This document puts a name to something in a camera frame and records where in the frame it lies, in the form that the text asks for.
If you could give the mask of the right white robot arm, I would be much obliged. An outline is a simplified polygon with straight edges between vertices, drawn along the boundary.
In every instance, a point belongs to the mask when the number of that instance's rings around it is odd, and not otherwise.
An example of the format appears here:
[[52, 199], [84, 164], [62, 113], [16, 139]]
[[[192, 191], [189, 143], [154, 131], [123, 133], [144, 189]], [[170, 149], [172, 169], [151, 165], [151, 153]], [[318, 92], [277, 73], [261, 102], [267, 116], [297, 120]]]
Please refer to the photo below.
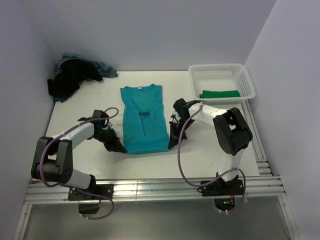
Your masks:
[[214, 127], [218, 144], [226, 154], [213, 180], [200, 184], [186, 180], [186, 183], [196, 187], [204, 197], [244, 195], [246, 184], [244, 178], [239, 178], [244, 174], [240, 162], [253, 134], [241, 111], [236, 107], [216, 108], [200, 100], [185, 101], [183, 98], [175, 101], [173, 109], [168, 149], [180, 147], [187, 139], [186, 130], [200, 121]]

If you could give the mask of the teal t-shirt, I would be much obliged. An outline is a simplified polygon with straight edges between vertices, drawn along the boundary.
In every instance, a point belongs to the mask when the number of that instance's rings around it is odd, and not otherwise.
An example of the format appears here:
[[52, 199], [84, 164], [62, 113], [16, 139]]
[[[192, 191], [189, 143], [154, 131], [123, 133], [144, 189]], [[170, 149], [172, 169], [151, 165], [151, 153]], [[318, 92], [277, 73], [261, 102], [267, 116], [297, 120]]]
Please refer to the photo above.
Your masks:
[[123, 143], [130, 155], [168, 151], [169, 135], [164, 116], [163, 87], [149, 86], [120, 89], [124, 104]]

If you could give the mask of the aluminium rail frame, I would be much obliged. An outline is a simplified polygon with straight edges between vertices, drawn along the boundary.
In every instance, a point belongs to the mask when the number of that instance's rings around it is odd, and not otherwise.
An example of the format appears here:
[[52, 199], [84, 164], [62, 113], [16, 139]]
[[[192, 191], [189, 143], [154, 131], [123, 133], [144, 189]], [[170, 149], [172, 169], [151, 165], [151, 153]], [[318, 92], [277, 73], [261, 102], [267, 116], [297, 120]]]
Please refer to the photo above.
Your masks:
[[[143, 159], [138, 156], [133, 158], [133, 166], [140, 174], [150, 174], [150, 179], [112, 179], [109, 176], [98, 179], [92, 170], [80, 170], [83, 173], [94, 175], [99, 185], [113, 184], [113, 202], [129, 201], [157, 201], [157, 200], [184, 200], [199, 199], [202, 196], [197, 188], [186, 183], [199, 185], [202, 181], [213, 180], [220, 169], [221, 161], [226, 158], [218, 144], [215, 128], [207, 123], [195, 121], [187, 130], [187, 138], [182, 140], [180, 147], [173, 147], [164, 153], [157, 153]], [[85, 160], [97, 166], [99, 162], [110, 164], [116, 157], [129, 158], [128, 153], [109, 152], [102, 143], [95, 139], [85, 140], [93, 143], [93, 148], [88, 148]], [[83, 141], [74, 150], [84, 148]], [[250, 148], [244, 150], [239, 168], [245, 161]], [[73, 150], [73, 166], [77, 157]], [[245, 192], [235, 195], [238, 200], [248, 197], [283, 196], [285, 190], [278, 176], [248, 176], [243, 174], [240, 179], [245, 179]], [[70, 189], [61, 185], [47, 187], [42, 180], [33, 179], [28, 186], [25, 203], [54, 204], [54, 203], [97, 203], [106, 200], [79, 200], [69, 201]]]

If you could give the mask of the rolled green t-shirt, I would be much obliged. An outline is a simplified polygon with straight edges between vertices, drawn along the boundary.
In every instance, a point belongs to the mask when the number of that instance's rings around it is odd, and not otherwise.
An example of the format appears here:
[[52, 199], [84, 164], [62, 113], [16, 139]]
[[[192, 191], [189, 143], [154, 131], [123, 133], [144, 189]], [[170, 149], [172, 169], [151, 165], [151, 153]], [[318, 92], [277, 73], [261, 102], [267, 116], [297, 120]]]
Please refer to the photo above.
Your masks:
[[238, 98], [238, 97], [241, 97], [241, 95], [237, 90], [227, 90], [227, 91], [203, 90], [202, 93], [199, 95], [200, 99]]

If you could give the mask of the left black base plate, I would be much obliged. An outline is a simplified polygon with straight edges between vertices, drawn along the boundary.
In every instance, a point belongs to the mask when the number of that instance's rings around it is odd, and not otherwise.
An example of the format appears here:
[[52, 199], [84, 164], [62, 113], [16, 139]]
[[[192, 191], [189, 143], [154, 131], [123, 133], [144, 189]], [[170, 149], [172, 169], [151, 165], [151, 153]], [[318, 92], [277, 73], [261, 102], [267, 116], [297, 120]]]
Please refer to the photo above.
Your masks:
[[93, 189], [70, 188], [69, 201], [107, 200], [113, 198], [113, 184], [98, 184]]

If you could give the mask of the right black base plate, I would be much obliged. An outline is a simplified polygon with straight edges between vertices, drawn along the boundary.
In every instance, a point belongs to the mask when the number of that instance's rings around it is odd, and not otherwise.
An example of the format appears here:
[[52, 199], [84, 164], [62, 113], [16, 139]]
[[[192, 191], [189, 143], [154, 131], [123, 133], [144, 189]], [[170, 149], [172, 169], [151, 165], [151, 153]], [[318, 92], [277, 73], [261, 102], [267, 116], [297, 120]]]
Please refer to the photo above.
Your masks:
[[240, 196], [244, 191], [244, 183], [238, 175], [230, 181], [219, 178], [209, 185], [197, 188], [197, 192], [201, 193], [203, 197]]

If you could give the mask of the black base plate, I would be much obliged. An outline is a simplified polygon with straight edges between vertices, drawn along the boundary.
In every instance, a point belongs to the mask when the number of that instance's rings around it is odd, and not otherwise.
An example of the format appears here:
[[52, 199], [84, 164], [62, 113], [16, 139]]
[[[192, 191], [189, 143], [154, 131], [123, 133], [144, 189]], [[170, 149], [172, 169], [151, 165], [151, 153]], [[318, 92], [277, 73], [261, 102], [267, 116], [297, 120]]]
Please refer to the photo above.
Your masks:
[[197, 188], [197, 192], [201, 193], [203, 197], [240, 196], [244, 191], [244, 183], [238, 175], [230, 181], [219, 178], [209, 185]]
[[113, 198], [113, 184], [98, 184], [93, 189], [70, 188], [69, 201], [107, 200]]

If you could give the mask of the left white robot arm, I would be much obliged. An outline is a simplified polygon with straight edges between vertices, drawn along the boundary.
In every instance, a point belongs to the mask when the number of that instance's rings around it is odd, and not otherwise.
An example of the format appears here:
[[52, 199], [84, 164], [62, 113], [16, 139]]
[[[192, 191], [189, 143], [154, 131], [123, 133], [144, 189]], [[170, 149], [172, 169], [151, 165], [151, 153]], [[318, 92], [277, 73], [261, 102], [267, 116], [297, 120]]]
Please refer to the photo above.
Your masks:
[[91, 117], [78, 119], [75, 126], [62, 133], [38, 139], [31, 167], [31, 177], [47, 187], [69, 188], [68, 200], [110, 200], [112, 184], [97, 184], [92, 174], [74, 168], [73, 151], [82, 142], [94, 139], [108, 152], [127, 153], [110, 123], [106, 110], [95, 110]]

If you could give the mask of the black t-shirt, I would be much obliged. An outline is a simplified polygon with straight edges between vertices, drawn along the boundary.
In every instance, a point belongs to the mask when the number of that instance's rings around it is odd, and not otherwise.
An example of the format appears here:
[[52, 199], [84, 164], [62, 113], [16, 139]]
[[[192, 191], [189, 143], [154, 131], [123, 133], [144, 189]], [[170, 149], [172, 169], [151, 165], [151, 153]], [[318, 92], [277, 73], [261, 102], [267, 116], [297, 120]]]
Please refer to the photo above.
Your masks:
[[65, 102], [79, 88], [83, 81], [103, 80], [98, 70], [91, 62], [80, 59], [70, 59], [60, 65], [61, 72], [54, 79], [47, 80], [48, 94], [54, 102]]

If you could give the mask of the white plastic basket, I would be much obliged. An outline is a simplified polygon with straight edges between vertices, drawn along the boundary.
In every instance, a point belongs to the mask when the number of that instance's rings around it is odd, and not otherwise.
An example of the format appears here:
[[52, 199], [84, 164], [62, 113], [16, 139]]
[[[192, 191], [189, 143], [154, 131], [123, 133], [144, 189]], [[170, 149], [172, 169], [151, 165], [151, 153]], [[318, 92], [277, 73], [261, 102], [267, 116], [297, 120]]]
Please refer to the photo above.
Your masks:
[[[247, 69], [239, 63], [191, 65], [188, 68], [188, 74], [194, 98], [196, 100], [202, 99], [211, 105], [238, 104], [256, 96]], [[238, 91], [239, 96], [200, 98], [203, 91]]]

